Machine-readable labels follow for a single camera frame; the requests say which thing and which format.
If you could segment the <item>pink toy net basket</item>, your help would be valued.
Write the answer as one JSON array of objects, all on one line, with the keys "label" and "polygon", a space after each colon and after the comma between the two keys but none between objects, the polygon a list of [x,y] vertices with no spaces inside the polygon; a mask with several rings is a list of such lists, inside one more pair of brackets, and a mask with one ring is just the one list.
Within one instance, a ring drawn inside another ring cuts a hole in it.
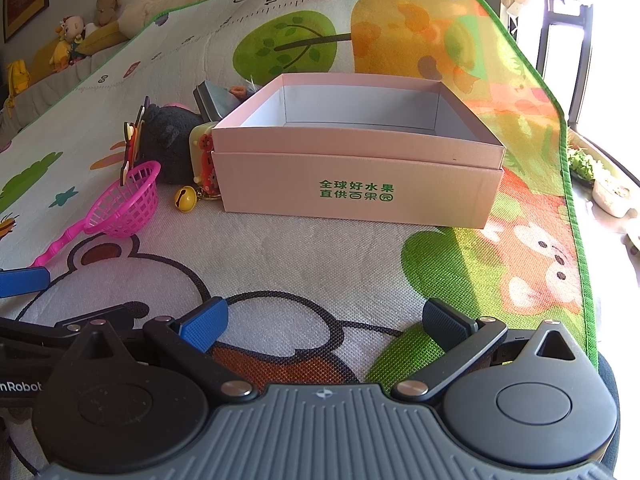
[{"label": "pink toy net basket", "polygon": [[84,218],[69,226],[32,266],[45,266],[79,234],[103,233],[113,238],[137,234],[153,218],[158,206],[156,178],[160,164],[150,160],[129,170],[124,184],[110,185]]}]

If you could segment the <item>yellow Hello Kitty toy camera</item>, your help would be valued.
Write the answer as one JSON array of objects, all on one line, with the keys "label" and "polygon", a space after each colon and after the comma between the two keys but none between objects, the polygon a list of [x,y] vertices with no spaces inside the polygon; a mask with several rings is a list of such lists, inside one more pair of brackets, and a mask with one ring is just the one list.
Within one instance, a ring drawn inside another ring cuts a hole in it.
[{"label": "yellow Hello Kitty toy camera", "polygon": [[206,122],[192,129],[189,148],[196,190],[204,200],[219,200],[220,189],[213,162],[213,128],[216,122]]}]

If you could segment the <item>black plush toy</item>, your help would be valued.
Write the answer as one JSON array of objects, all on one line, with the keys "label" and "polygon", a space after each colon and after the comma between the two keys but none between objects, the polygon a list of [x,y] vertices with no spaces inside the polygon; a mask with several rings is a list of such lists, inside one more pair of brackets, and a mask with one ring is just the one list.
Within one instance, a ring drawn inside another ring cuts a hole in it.
[{"label": "black plush toy", "polygon": [[181,106],[151,104],[142,117],[139,162],[160,164],[157,181],[185,185],[193,181],[190,134],[204,120]]}]

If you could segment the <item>grey metal tin case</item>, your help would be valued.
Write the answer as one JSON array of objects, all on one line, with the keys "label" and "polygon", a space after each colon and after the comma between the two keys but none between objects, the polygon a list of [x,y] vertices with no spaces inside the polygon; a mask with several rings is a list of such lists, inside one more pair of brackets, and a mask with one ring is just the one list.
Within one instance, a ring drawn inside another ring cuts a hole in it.
[{"label": "grey metal tin case", "polygon": [[196,86],[193,95],[206,122],[220,122],[241,105],[241,100],[228,89],[207,80]]}]

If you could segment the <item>colourful cartoon play mat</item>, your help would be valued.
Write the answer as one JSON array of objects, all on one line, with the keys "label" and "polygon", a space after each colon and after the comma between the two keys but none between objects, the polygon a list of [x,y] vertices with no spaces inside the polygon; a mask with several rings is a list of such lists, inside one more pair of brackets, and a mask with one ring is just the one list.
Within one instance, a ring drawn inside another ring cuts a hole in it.
[{"label": "colourful cartoon play mat", "polygon": [[604,479],[558,101],[483,0],[208,0],[1,152],[6,479]]}]

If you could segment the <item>gold jingle bell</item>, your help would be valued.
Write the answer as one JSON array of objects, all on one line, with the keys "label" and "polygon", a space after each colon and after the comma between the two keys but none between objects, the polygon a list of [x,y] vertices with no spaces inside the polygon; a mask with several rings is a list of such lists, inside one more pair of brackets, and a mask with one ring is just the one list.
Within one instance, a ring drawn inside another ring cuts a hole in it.
[{"label": "gold jingle bell", "polygon": [[180,212],[187,214],[198,204],[198,192],[190,185],[179,188],[174,196],[174,205]]}]

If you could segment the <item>pink cardboard box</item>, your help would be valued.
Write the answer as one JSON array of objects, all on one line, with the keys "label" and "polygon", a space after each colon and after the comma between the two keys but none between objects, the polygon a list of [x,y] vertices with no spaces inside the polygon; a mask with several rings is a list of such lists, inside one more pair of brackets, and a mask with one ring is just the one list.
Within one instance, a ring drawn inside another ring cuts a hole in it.
[{"label": "pink cardboard box", "polygon": [[439,81],[285,74],[213,128],[224,209],[482,228],[503,144]]}]

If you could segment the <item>white bowl on sill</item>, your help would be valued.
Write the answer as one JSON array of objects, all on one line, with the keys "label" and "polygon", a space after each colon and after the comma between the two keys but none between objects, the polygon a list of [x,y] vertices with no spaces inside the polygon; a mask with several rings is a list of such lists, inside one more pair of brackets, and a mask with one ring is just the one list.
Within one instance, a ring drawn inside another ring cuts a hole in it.
[{"label": "white bowl on sill", "polygon": [[631,190],[614,178],[597,178],[592,189],[594,202],[610,216],[621,219],[635,210]]}]

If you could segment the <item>yellow duck plush doll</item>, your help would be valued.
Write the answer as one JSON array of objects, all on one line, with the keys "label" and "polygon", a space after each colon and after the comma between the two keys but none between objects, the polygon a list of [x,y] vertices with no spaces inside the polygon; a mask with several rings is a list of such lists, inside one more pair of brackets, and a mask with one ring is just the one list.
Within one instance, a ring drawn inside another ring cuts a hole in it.
[{"label": "yellow duck plush doll", "polygon": [[58,43],[50,57],[49,64],[55,73],[62,72],[78,58],[77,48],[85,38],[85,22],[79,15],[63,18],[56,28]]}]

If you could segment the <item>yellow cushion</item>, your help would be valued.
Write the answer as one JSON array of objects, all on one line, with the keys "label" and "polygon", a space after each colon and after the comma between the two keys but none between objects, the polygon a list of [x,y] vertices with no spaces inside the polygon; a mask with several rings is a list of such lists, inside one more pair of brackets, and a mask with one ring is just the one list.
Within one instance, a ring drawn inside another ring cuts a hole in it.
[{"label": "yellow cushion", "polygon": [[81,41],[76,51],[85,56],[93,56],[96,52],[117,46],[128,38],[120,31],[118,22],[99,27]]}]

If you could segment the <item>brown plush animal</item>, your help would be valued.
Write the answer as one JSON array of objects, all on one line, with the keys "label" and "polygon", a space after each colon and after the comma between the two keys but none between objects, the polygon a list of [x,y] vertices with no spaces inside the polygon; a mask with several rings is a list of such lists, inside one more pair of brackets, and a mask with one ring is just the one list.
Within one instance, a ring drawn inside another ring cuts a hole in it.
[{"label": "brown plush animal", "polygon": [[98,27],[113,23],[118,18],[118,11],[121,6],[122,0],[96,0],[93,23]]}]

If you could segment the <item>cream plush pillow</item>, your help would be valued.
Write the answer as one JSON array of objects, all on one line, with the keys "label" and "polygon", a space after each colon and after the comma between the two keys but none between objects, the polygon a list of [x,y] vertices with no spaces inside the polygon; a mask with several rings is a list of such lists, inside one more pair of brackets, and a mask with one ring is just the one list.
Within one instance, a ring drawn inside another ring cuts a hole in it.
[{"label": "cream plush pillow", "polygon": [[200,1],[202,0],[132,0],[126,4],[117,21],[119,31],[128,39],[134,38],[158,14]]}]

